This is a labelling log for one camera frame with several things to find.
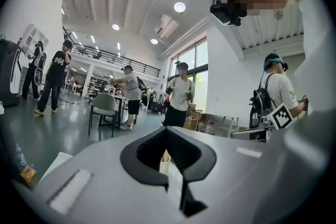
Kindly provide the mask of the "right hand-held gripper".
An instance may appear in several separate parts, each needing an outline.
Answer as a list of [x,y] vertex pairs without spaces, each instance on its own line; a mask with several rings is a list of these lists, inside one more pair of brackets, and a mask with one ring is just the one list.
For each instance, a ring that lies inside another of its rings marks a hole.
[[266,139],[269,140],[272,133],[279,129],[285,129],[291,125],[293,117],[284,103],[278,106],[275,110],[260,119],[259,127],[245,129],[231,134],[231,138],[240,140],[255,140],[259,136],[266,134]]

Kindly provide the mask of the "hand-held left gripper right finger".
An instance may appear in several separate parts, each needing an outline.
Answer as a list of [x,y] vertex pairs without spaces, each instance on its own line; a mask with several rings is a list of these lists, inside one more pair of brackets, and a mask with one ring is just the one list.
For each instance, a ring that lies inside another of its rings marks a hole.
[[167,150],[182,176],[188,223],[254,223],[261,187],[251,173],[265,144],[167,127]]

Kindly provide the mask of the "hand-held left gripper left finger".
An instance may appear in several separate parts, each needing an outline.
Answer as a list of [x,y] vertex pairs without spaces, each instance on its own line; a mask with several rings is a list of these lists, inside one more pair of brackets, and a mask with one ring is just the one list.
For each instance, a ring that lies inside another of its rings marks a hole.
[[177,223],[182,214],[162,186],[137,182],[122,167],[128,134],[94,143],[30,190],[15,189],[42,223]]

